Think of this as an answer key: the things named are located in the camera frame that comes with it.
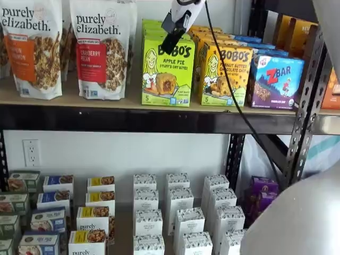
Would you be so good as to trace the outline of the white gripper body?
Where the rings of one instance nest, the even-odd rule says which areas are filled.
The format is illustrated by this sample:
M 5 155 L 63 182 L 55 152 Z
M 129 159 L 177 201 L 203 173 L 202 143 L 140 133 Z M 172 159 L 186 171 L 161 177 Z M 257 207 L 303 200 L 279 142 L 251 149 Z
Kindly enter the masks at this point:
M 171 5 L 171 19 L 179 29 L 189 31 L 206 0 L 180 1 L 174 0 Z

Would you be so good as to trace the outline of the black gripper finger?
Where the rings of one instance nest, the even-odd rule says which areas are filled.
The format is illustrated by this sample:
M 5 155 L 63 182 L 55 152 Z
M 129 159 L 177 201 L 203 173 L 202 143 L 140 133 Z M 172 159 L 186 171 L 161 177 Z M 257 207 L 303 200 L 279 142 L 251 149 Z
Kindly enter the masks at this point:
M 180 39 L 185 34 L 185 29 L 175 28 L 172 32 L 168 33 L 165 37 L 162 47 L 175 47 Z
M 172 13 L 168 12 L 164 21 L 162 22 L 161 27 L 164 30 L 174 30 L 175 29 L 175 22 L 172 20 Z

